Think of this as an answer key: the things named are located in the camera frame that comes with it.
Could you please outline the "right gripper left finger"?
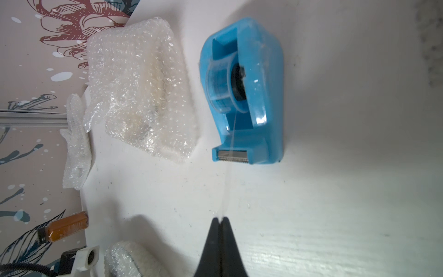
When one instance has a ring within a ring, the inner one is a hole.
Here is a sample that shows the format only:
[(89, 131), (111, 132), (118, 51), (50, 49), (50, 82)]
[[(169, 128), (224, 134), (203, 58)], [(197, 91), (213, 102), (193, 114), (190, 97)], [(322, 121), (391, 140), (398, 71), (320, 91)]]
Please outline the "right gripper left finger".
[(194, 277), (221, 276), (220, 246), (220, 222), (218, 218), (213, 218)]

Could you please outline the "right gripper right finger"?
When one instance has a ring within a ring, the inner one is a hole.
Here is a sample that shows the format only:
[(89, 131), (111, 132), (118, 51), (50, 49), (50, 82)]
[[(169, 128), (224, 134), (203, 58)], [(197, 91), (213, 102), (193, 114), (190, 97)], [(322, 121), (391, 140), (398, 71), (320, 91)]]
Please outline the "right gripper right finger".
[(220, 224), (220, 276), (248, 277), (227, 217), (224, 217)]

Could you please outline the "clear bubble wrap sheet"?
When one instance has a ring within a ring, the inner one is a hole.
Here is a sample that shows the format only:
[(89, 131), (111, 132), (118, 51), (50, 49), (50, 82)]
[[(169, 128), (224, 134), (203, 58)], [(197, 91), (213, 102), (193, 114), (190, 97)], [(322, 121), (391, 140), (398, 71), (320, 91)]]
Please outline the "clear bubble wrap sheet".
[(106, 133), (154, 157), (183, 163), (198, 128), (182, 49), (159, 17), (88, 39), (91, 101), (84, 129)]
[(106, 277), (169, 277), (165, 266), (142, 245), (120, 241), (104, 257)]
[(81, 98), (75, 93), (71, 94), (66, 104), (68, 127), (60, 130), (68, 149), (62, 180), (62, 186), (65, 189), (80, 190), (91, 169), (91, 144), (88, 133), (84, 129), (84, 114), (85, 106)]

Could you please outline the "clear adhesive tape strip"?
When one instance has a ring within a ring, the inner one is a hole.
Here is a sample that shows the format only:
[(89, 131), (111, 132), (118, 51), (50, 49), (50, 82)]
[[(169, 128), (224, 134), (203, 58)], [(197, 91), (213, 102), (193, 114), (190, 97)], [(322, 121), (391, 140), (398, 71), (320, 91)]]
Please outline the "clear adhesive tape strip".
[(230, 187), (231, 187), (231, 179), (232, 179), (232, 167), (233, 167), (233, 152), (234, 152), (234, 139), (235, 139), (235, 127), (236, 127), (236, 119), (237, 119), (238, 113), (235, 113), (234, 115), (234, 126), (231, 134), (231, 141), (230, 141), (230, 147), (227, 155), (224, 155), (226, 157), (224, 162), (227, 162), (226, 167), (226, 174), (225, 174), (225, 181), (224, 181), (224, 189), (223, 189), (223, 196), (221, 199), (221, 206), (218, 211), (218, 219), (219, 223), (222, 223), (223, 218), (226, 216), (226, 212), (228, 210), (229, 205), (229, 196), (230, 196)]

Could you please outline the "orange spice bottle black cap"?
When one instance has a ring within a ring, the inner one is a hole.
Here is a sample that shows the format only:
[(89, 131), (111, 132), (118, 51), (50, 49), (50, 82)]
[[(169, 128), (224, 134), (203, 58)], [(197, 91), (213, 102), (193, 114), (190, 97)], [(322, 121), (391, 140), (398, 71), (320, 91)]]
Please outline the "orange spice bottle black cap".
[(86, 229), (89, 225), (89, 217), (86, 212), (71, 215), (49, 223), (46, 227), (38, 229), (40, 244), (55, 242), (72, 234)]

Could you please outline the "blue tape dispenser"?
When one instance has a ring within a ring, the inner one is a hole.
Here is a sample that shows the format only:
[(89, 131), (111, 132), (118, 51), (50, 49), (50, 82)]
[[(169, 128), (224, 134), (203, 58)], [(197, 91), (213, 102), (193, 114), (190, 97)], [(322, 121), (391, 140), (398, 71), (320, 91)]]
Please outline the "blue tape dispenser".
[(221, 145), (215, 162), (267, 165), (283, 159), (284, 62), (279, 40), (243, 18), (211, 35), (200, 80)]

